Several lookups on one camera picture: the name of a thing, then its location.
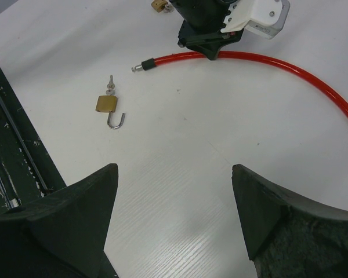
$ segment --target white mount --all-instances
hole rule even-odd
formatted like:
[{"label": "white mount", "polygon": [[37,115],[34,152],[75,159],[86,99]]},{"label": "white mount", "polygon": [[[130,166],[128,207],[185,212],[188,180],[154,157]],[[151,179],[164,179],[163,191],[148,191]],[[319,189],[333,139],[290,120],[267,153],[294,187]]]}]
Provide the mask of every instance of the white mount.
[{"label": "white mount", "polygon": [[222,33],[246,29],[264,38],[274,38],[285,25],[290,9],[288,0],[238,0],[229,7]]}]

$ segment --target white table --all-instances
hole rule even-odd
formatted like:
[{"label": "white table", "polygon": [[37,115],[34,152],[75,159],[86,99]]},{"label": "white table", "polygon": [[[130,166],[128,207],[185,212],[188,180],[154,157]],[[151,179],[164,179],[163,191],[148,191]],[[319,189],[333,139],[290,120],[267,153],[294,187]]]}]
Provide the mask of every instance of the white table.
[{"label": "white table", "polygon": [[[300,79],[245,61],[187,61],[182,18],[151,0],[19,0],[0,14],[0,66],[67,184],[107,163],[119,188],[105,251],[121,278],[256,277],[231,186],[242,163],[348,210],[348,120]],[[348,101],[348,1],[291,0],[284,30],[226,49],[280,58]],[[126,121],[95,112],[113,74]]]}]

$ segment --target red hose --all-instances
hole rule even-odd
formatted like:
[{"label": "red hose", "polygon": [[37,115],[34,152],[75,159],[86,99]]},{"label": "red hose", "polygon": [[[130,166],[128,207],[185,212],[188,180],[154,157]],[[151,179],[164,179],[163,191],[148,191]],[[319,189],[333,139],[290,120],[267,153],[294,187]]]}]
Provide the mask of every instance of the red hose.
[{"label": "red hose", "polygon": [[[304,79],[305,81],[311,83],[313,86],[318,88],[321,92],[323,92],[328,98],[330,98],[336,104],[336,106],[340,108],[340,110],[343,111],[343,113],[348,118],[348,103],[345,101],[345,99],[342,98],[333,88],[331,88],[325,82],[318,79],[313,74],[310,74],[309,72],[295,65],[292,65],[290,63],[287,63],[272,57],[254,54],[254,53],[247,53],[247,52],[221,51],[218,57],[259,62],[263,64],[273,65],[277,68],[281,68],[285,71],[291,72],[292,74],[295,74],[298,77]],[[184,52],[184,53],[173,54],[173,55],[156,58],[154,60],[155,60],[155,64],[159,66],[159,65],[163,65],[163,64],[167,64],[167,63],[171,63],[175,61],[182,61],[182,60],[189,60],[189,59],[196,59],[196,58],[205,58],[205,56],[197,52]]]}]

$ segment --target white tabletop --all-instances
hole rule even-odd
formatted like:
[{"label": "white tabletop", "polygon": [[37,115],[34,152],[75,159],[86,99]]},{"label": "white tabletop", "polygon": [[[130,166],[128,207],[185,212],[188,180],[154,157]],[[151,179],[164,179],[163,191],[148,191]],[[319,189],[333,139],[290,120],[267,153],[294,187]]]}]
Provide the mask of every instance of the white tabletop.
[{"label": "white tabletop", "polygon": [[[67,184],[107,163],[119,188],[105,251],[121,278],[256,277],[231,186],[244,164],[348,210],[348,120],[322,93],[246,61],[131,66],[184,51],[151,0],[19,0],[0,14],[0,66]],[[348,1],[291,0],[283,31],[226,49],[266,54],[348,101]],[[119,130],[95,111],[114,75]]]}]

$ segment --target red tube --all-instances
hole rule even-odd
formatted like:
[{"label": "red tube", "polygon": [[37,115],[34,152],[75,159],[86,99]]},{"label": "red tube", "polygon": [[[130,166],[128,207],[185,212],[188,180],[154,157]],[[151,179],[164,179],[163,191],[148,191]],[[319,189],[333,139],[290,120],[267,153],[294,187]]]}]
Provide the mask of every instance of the red tube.
[{"label": "red tube", "polygon": [[[321,92],[323,92],[328,98],[330,98],[336,104],[336,106],[340,108],[340,110],[342,110],[342,112],[348,118],[348,103],[345,101],[345,99],[342,98],[333,88],[331,88],[325,82],[318,79],[313,74],[310,74],[309,72],[295,65],[292,65],[288,62],[284,62],[272,57],[254,54],[254,53],[247,53],[247,52],[221,51],[218,57],[259,62],[263,64],[273,65],[277,68],[281,68],[285,71],[291,72],[292,74],[295,74],[298,77],[304,79],[305,81],[311,83],[313,86],[318,88]],[[163,65],[163,64],[167,64],[167,63],[171,63],[175,61],[182,61],[182,60],[189,60],[189,59],[196,59],[196,58],[205,58],[205,56],[197,52],[184,52],[184,53],[178,53],[178,54],[156,58],[155,63],[157,66],[159,66],[159,65]]]}]

